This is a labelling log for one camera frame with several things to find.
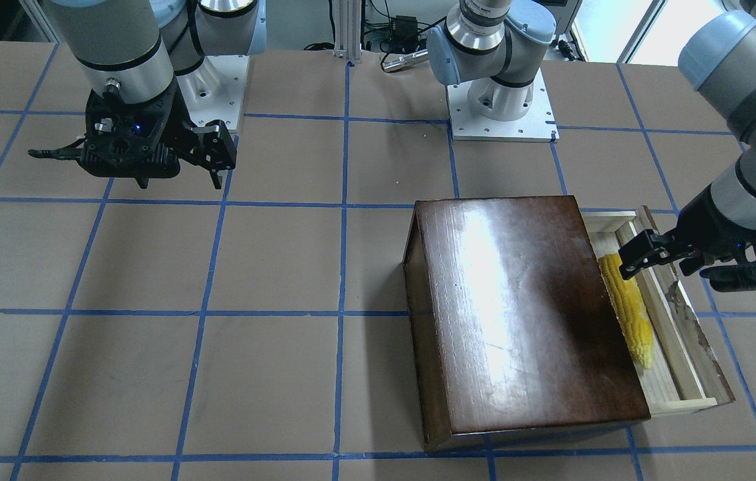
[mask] glossy wooden surface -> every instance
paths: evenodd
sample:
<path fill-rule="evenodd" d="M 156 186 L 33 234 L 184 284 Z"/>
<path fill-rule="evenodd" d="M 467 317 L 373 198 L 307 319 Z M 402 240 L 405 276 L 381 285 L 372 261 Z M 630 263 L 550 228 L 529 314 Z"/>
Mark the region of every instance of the glossy wooden surface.
<path fill-rule="evenodd" d="M 443 428 L 432 447 L 649 418 L 573 197 L 418 202 L 414 216 L 405 272 L 424 426 Z"/>

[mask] corn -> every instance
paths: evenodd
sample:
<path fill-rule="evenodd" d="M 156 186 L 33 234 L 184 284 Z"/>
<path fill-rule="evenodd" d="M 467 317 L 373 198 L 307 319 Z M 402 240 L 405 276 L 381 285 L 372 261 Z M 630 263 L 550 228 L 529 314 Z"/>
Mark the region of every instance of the corn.
<path fill-rule="evenodd" d="M 640 287 L 636 279 L 625 281 L 618 271 L 622 265 L 619 255 L 605 255 L 598 259 L 600 270 L 604 274 L 606 288 L 610 291 L 612 303 L 616 308 L 618 322 L 622 325 L 628 350 L 634 361 L 650 369 L 654 357 L 654 331 L 648 319 Z"/>

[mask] wooden box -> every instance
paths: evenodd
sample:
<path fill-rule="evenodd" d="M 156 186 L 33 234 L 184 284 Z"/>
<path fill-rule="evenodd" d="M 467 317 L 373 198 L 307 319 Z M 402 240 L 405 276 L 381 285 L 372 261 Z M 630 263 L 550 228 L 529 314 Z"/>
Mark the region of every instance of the wooden box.
<path fill-rule="evenodd" d="M 650 227 L 647 210 L 580 214 L 570 196 L 417 202 L 403 267 L 426 450 L 585 438 L 732 402 L 671 266 L 637 277 L 655 359 L 630 358 L 597 258 Z"/>

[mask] brown wooden box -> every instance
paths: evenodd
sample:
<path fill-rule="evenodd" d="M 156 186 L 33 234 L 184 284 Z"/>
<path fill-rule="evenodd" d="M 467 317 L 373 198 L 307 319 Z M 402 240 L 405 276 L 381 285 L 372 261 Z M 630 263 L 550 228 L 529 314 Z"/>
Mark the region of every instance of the brown wooden box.
<path fill-rule="evenodd" d="M 570 196 L 417 202 L 403 266 L 427 451 L 733 401 L 671 266 L 637 277 L 655 359 L 632 362 L 597 258 L 646 227 L 646 210 L 580 214 Z"/>

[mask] metal mounting plate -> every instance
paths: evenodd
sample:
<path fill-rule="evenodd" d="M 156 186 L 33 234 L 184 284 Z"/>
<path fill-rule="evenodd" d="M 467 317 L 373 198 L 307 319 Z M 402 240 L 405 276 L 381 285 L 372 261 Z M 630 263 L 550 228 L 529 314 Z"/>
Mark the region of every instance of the metal mounting plate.
<path fill-rule="evenodd" d="M 200 127 L 215 119 L 226 123 L 231 134 L 241 131 L 244 91 L 250 57 L 247 55 L 210 55 L 212 65 L 220 72 L 220 91 L 198 98 L 198 109 L 190 110 L 191 120 Z"/>
<path fill-rule="evenodd" d="M 467 91 L 473 82 L 464 82 L 446 88 L 452 122 L 452 138 L 455 140 L 503 140 L 510 142 L 550 142 L 559 138 L 553 107 L 541 70 L 534 80 L 534 97 L 530 110 L 522 118 L 511 121 L 495 121 L 473 112 L 467 101 Z"/>

